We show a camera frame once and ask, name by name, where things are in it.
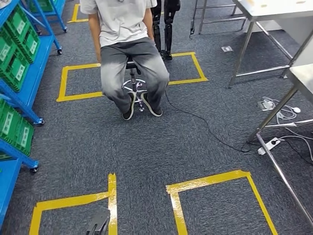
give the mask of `hand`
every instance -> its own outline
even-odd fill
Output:
[[[97,61],[98,61],[98,63],[101,63],[101,53],[100,51],[96,52],[97,55]]]

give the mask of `black robot leg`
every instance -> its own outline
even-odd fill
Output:
[[[155,46],[161,52],[161,34],[160,34],[160,18],[161,12],[161,0],[157,0],[156,7],[151,8],[153,18],[153,36],[155,37]]]
[[[180,0],[164,0],[164,37],[165,51],[163,53],[164,58],[172,60],[172,24],[174,20],[175,13],[180,9]]]

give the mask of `chrome stool base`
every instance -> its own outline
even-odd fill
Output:
[[[133,69],[130,69],[130,76],[131,76],[131,79],[124,82],[122,88],[128,90],[128,91],[135,92],[136,93],[135,103],[137,103],[139,105],[139,110],[140,112],[143,112],[145,108],[140,96],[141,96],[141,93],[146,92],[146,90],[139,90],[139,89],[140,89],[140,87],[142,87],[143,84],[146,84],[146,81],[143,81],[141,79],[135,79],[135,73],[133,72]],[[126,85],[127,84],[131,84],[132,88],[127,87]]]

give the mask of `white power strip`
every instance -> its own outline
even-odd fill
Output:
[[[279,143],[281,143],[281,141],[275,137],[275,138],[266,143],[266,147],[269,150],[272,150],[272,149],[273,149],[274,147],[275,147],[276,145],[278,145]],[[258,149],[258,153],[259,155],[264,155],[264,154],[265,154],[265,151],[263,149],[263,147],[261,147],[261,148]]]

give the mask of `gray jeans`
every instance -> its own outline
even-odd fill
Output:
[[[161,100],[170,81],[170,75],[155,43],[149,38],[102,47],[103,93],[114,101],[123,114],[130,109],[130,97],[122,89],[129,56],[133,58],[147,82],[149,105],[153,110],[160,110]]]

